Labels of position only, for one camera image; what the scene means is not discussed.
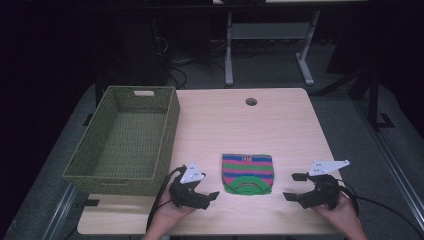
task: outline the woven storage basket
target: woven storage basket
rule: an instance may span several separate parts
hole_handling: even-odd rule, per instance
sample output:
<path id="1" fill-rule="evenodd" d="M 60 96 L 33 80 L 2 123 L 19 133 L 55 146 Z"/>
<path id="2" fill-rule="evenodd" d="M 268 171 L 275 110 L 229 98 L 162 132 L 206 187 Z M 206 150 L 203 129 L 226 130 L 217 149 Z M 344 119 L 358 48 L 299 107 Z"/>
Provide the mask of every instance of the woven storage basket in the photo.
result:
<path id="1" fill-rule="evenodd" d="M 109 87 L 63 177 L 89 193 L 155 196 L 179 112 L 172 87 Z"/>

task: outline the wooden table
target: wooden table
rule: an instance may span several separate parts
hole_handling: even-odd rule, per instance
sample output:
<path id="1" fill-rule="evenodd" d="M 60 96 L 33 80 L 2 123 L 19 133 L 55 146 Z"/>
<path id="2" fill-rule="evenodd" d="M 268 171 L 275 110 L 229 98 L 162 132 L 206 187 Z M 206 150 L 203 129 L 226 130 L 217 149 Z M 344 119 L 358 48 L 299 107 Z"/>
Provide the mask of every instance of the wooden table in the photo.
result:
<path id="1" fill-rule="evenodd" d="M 310 209 L 287 202 L 283 192 L 304 193 L 313 160 L 332 160 L 307 93 L 303 89 L 222 89 L 177 91 L 181 112 L 170 171 L 196 161 L 206 177 L 196 192 L 220 191 L 207 210 L 183 219 L 171 235 L 332 234 L 331 226 Z M 246 99 L 257 105 L 249 106 Z M 221 177 L 223 153 L 270 154 L 275 179 L 272 193 L 240 196 L 226 193 Z M 340 178 L 338 171 L 333 176 Z M 152 197 L 91 194 L 96 207 L 85 207 L 81 234 L 143 234 Z"/>

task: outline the hand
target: hand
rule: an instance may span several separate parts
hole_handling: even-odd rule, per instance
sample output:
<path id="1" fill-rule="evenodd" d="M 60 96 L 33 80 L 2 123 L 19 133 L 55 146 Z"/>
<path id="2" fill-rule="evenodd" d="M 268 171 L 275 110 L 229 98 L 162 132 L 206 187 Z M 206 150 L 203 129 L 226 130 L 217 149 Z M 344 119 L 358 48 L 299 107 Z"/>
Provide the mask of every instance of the hand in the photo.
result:
<path id="1" fill-rule="evenodd" d="M 152 223 L 144 235 L 144 240 L 161 239 L 163 235 L 173 229 L 181 219 L 190 213 L 194 212 L 195 208 L 185 207 L 179 208 L 175 206 L 171 200 L 169 193 L 169 186 L 163 192 L 163 195 L 159 201 L 159 207 L 152 219 Z"/>
<path id="2" fill-rule="evenodd" d="M 339 204 L 333 210 L 326 206 L 312 208 L 350 240 L 366 240 L 364 230 L 353 208 L 352 202 L 343 193 L 339 195 Z"/>

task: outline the dark background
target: dark background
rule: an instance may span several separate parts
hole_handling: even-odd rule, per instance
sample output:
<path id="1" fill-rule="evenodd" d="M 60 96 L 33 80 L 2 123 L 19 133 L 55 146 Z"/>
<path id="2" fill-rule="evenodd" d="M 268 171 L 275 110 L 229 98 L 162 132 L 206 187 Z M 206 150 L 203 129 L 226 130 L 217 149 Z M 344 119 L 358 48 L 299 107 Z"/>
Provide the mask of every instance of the dark background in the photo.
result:
<path id="1" fill-rule="evenodd" d="M 338 43 L 331 72 L 348 74 L 370 62 L 424 136 L 423 2 L 371 3 L 355 9 L 346 24 L 333 21 L 337 16 L 331 11 L 323 11 L 315 41 Z M 57 0 L 3 0 L 0 11 L 3 236 L 86 89 L 96 82 L 163 85 L 167 63 L 155 54 L 158 46 L 151 39 L 149 16 L 92 12 Z M 169 29 L 159 30 L 176 47 L 207 60 L 209 38 L 225 34 L 217 24 L 225 24 L 225 14 L 185 16 L 167 15 Z M 320 24 L 334 31 L 322 31 Z M 133 32 L 138 35 L 128 37 Z"/>

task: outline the striped sock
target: striped sock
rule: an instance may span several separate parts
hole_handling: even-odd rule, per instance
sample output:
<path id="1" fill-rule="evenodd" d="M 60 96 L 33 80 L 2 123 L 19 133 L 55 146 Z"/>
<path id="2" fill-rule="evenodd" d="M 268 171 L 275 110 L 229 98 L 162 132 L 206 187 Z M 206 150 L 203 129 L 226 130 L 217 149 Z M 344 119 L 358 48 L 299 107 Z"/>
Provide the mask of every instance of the striped sock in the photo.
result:
<path id="1" fill-rule="evenodd" d="M 271 193 L 274 169 L 270 155 L 222 154 L 225 190 L 240 195 Z"/>

